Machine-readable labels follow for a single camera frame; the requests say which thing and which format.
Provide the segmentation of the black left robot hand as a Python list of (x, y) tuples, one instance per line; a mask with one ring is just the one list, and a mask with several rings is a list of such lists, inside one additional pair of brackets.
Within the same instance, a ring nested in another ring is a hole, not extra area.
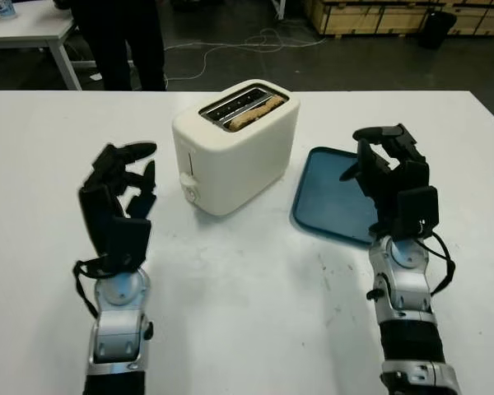
[(126, 166), (156, 152), (154, 142), (136, 142), (116, 147), (107, 144), (92, 163), (92, 171), (79, 188), (78, 198), (86, 229), (98, 255), (109, 252), (117, 222), (124, 230), (142, 230), (156, 201), (155, 161), (150, 160), (143, 174)]

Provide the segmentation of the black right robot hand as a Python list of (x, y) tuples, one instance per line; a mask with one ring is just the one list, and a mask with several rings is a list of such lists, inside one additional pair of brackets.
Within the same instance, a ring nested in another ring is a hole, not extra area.
[(373, 200), (377, 221), (370, 226), (376, 239), (425, 239), (439, 223), (438, 195), (430, 185), (430, 168), (416, 140), (401, 124), (356, 130), (357, 162), (339, 177), (355, 179)]

